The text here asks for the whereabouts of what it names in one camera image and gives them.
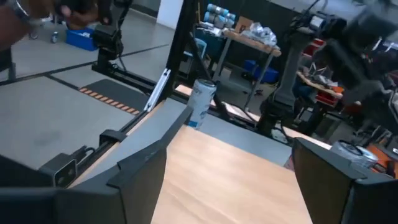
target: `floor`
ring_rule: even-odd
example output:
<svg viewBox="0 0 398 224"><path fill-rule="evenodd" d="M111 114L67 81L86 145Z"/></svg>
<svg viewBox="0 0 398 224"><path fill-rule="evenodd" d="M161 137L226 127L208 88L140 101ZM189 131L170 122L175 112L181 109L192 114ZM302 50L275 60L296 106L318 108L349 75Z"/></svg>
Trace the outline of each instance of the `floor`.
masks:
<svg viewBox="0 0 398 224"><path fill-rule="evenodd" d="M173 34L173 30L156 24L153 19L130 12L123 25L124 53L135 54L123 57L127 69L158 80L167 61L168 44L171 44ZM92 71L90 66L81 65L94 61L97 52L64 44L62 37L58 43L51 44L50 35L51 30L46 27L40 31L39 40L24 39L13 46L18 77L51 73L77 87L107 78ZM59 72L60 68L76 65L81 66ZM0 77L5 78L6 73L0 73ZM0 103L7 105L0 107L2 149L10 149L13 151L10 153L14 153L11 156L22 161L34 157L35 162L29 164L34 167L56 153L71 153L82 145L97 146L102 131L119 129L134 117L46 77L2 86ZM146 122L137 144L147 144L156 134L165 131L169 120L164 116L175 116L183 108L181 103L167 100L161 113ZM291 152L291 148L283 144L213 116L206 117L201 131L279 165L285 163ZM25 150L22 149L26 148L29 148L29 154L23 153Z"/></svg>

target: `blue box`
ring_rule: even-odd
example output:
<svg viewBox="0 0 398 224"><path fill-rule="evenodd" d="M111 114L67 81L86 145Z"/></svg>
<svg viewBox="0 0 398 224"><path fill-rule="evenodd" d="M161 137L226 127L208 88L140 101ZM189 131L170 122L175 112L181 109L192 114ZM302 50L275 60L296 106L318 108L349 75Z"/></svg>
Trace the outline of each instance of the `blue box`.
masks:
<svg viewBox="0 0 398 224"><path fill-rule="evenodd" d="M252 72L255 65L256 61L254 60L245 60L243 68L248 72ZM257 67L256 71L254 71L253 78L255 80L258 80L260 76L261 76L261 67ZM279 78L279 72L277 70L268 67L266 74L263 76L261 80L261 83L274 84L278 81L278 78Z"/></svg>
<svg viewBox="0 0 398 224"><path fill-rule="evenodd" d="M85 37L82 35L85 32L91 35L94 32L94 30L90 28L82 30L67 30L66 43L89 51L96 50L97 47L94 46L93 38Z"/></svg>

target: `soda can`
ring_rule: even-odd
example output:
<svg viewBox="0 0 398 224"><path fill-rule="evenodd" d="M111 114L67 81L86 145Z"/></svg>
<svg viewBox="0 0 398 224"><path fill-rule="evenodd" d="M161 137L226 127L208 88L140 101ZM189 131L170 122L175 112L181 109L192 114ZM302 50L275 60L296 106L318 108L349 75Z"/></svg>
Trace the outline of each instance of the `soda can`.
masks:
<svg viewBox="0 0 398 224"><path fill-rule="evenodd" d="M193 108L191 118L188 122L189 126L196 130L202 126L216 89L216 85L210 80L197 79L195 81L191 97L188 100L188 106Z"/></svg>

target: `table leg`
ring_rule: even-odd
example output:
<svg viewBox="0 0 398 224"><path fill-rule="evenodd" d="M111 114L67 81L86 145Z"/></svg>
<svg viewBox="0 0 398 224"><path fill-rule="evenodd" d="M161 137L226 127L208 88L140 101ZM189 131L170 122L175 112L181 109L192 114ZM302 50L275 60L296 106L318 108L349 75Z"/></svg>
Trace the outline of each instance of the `table leg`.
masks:
<svg viewBox="0 0 398 224"><path fill-rule="evenodd" d="M269 54L269 55L268 55L268 58L267 58L266 64L265 64L265 65L263 66L263 68L261 69L261 75L260 75L260 77L258 78L258 80L256 81L256 84L254 84L253 88L251 89L250 95L248 96L248 99L246 100L246 103L245 103L245 105L244 105L244 109L245 109L246 111L249 109L248 106L249 106L249 103L250 103L250 101L251 101L251 98L254 96L254 94L255 94L257 88L259 88L259 85L260 85L260 83L261 83L262 78L264 78L264 75L266 75L266 71L267 71L268 66L269 66L269 64L271 63L273 57L274 57L274 56L272 56L272 53Z"/></svg>
<svg viewBox="0 0 398 224"><path fill-rule="evenodd" d="M216 71L214 72L214 75L213 75L213 81L217 81L221 75L221 71L223 70L223 64L224 64L224 60L226 57L226 53L228 52L231 42L232 42L232 39L230 39L230 38L228 38L226 40L223 52L221 53L220 59L218 60L218 63L217 63Z"/></svg>
<svg viewBox="0 0 398 224"><path fill-rule="evenodd" d="M319 124L321 123L323 117L327 112L328 110L323 105L321 105L321 103L316 103L312 111L312 115L308 120L307 125L305 125L303 134L311 136L315 132L315 130L317 130Z"/></svg>

